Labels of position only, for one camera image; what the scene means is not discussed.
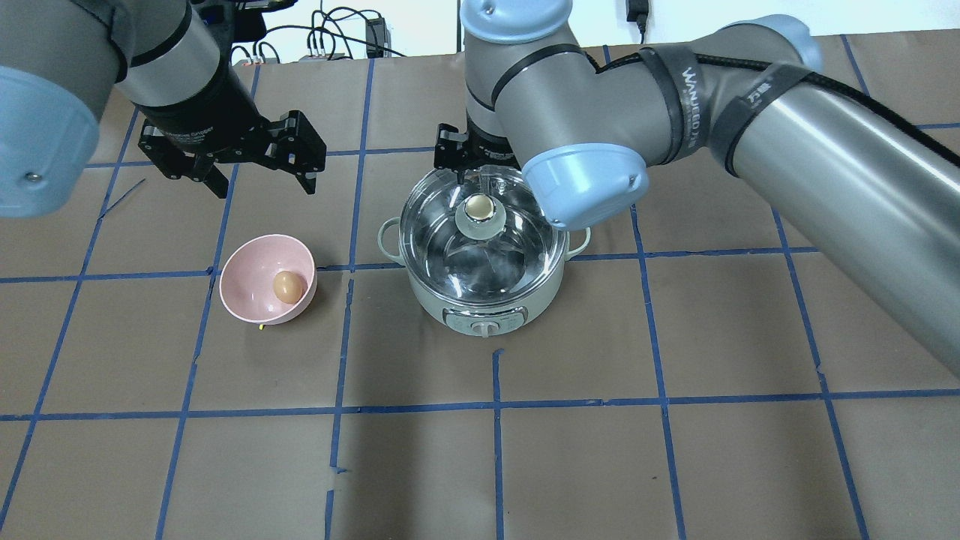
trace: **cooking pot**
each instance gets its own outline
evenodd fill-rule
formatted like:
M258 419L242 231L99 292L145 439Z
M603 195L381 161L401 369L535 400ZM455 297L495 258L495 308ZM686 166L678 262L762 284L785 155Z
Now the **cooking pot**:
M383 235L399 225L399 253ZM519 171L484 165L462 178L446 169L423 177L399 217L377 233L383 255L405 266L417 300L433 318L467 335L514 331L557 295L569 233L547 223Z

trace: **glass lid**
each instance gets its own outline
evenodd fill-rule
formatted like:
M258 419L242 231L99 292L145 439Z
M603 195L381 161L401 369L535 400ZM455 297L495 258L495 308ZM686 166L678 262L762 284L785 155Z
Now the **glass lid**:
M525 296L550 277L566 242L511 167L484 165L462 183L452 171L434 170L400 216L410 272L435 294L466 305Z

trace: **blue joint cap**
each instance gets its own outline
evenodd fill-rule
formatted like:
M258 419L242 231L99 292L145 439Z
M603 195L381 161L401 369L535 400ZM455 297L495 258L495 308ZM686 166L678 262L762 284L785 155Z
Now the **blue joint cap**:
M773 30L790 42L797 54L800 55L800 60L804 65L817 73L823 72L824 55L820 50L820 44L810 35L809 27L797 17L783 14L766 15L754 20L734 22L724 28L738 24L756 24Z
M471 35L491 43L529 43L560 29L573 0L466 0L460 20Z
M636 202L647 191L647 164L637 152L605 142L569 144L537 154L523 179L553 227L578 231Z
M0 217L59 209L97 148L97 119L61 86L10 67L0 96Z

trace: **egg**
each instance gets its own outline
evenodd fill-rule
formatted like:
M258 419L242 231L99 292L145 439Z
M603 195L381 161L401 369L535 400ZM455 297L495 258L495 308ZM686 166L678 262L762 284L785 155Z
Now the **egg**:
M277 272L274 276L274 294L284 304L296 304L303 298L303 279L289 270Z

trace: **pot handle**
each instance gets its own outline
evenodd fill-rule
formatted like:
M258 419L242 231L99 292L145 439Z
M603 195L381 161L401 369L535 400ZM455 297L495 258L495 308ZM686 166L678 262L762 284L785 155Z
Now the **pot handle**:
M570 260L584 252L584 250L590 244L590 227L587 227L586 231L587 231L587 237L584 238L584 243L580 244L579 247L566 252L566 258L564 260Z
M399 264L400 266L405 266L403 262L403 257L399 255L394 255L389 251L387 251L387 248L383 247L383 234L387 231L387 229L390 229L392 226L398 225L399 223L400 223L400 218L398 217L392 217L387 221L384 221L383 225L380 226L380 232L376 234L376 245L380 248L380 253L382 253L384 257L388 258L389 260L392 260L393 262Z

